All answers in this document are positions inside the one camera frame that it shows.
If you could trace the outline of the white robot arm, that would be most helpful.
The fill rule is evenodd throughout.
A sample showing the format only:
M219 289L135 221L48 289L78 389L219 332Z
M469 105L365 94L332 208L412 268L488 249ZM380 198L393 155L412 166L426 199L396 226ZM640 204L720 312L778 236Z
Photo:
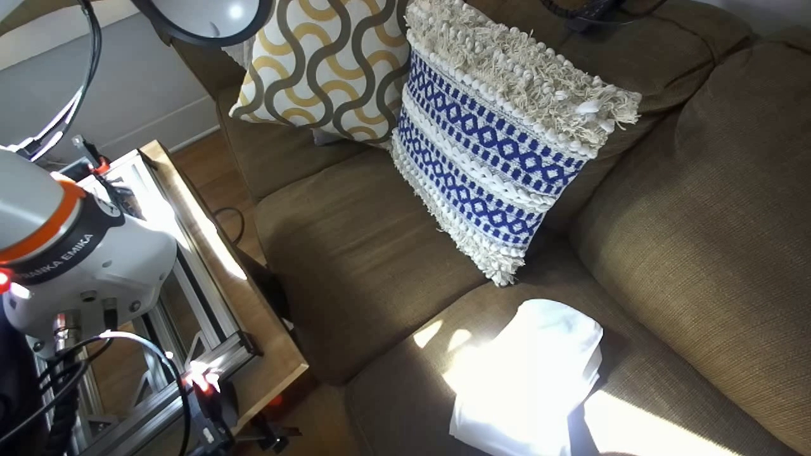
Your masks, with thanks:
M132 0L149 22L182 42L235 45L272 15L275 0Z

